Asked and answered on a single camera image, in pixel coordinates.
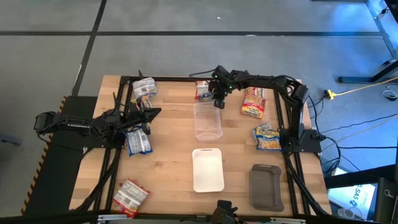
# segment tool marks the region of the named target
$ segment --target wooden table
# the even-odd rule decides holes
[[[118,75],[104,76],[94,117],[113,108],[112,93],[118,92],[120,78]],[[121,102],[125,102],[126,89]],[[278,128],[272,90],[266,90],[266,111],[262,119],[241,114],[244,96],[242,91],[236,90],[228,95],[225,109],[221,110],[224,134],[218,141],[211,142],[199,142],[194,134],[194,82],[157,82],[157,91],[157,96],[150,99],[153,107],[162,108],[150,126],[152,134],[149,139],[154,151],[147,155],[129,157],[127,150],[122,150],[115,187],[117,190],[119,184],[128,178],[151,191],[140,206],[140,213],[212,214],[217,200],[222,199],[232,201],[233,206],[239,208],[238,215],[292,215],[282,154],[257,151],[250,132],[252,128],[266,121],[273,128]],[[307,106],[304,109],[303,122],[306,128],[311,128]],[[212,147],[219,148],[222,152],[225,188],[222,192],[196,193],[193,191],[192,151]],[[79,206],[97,184],[103,154],[104,149],[93,149],[82,160],[70,208]],[[300,155],[306,186],[323,209],[331,213],[319,159],[312,153]],[[249,171],[253,164],[274,165],[282,169],[280,187],[285,207],[283,212],[260,211],[250,206]],[[295,188],[298,209],[303,213],[300,191],[297,186]],[[100,208],[104,207],[107,191],[106,186]]]

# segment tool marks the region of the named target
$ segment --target white plastic tray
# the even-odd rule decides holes
[[[224,189],[223,159],[219,149],[195,149],[193,189],[196,192],[220,192]]]

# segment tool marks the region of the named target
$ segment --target concrete floor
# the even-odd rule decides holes
[[[0,30],[91,30],[100,2],[1,1]],[[373,4],[382,8],[378,0]],[[390,31],[396,22],[391,19],[387,14],[382,22],[397,43],[398,35]],[[99,29],[377,31],[363,3],[308,0],[113,0],[107,3]],[[57,111],[62,96],[70,94],[87,41],[0,37],[0,133],[23,140],[19,147],[0,144],[1,217],[19,215],[44,146],[32,130],[34,117]],[[379,37],[97,37],[79,95],[97,95],[103,75],[137,75],[141,69],[148,76],[187,76],[220,64],[228,70],[300,78],[315,99],[324,89],[341,92],[362,86],[338,84],[336,79],[374,75],[388,59]],[[377,86],[326,100],[318,119],[321,131],[396,113],[398,101],[386,100],[381,95],[385,89]],[[376,123],[328,135],[340,139]],[[392,120],[340,145],[396,146],[397,125],[398,119]],[[393,164],[396,151],[345,149],[342,154],[360,169],[369,169]],[[336,155],[331,147],[323,158]],[[344,159],[341,166],[355,170]]]

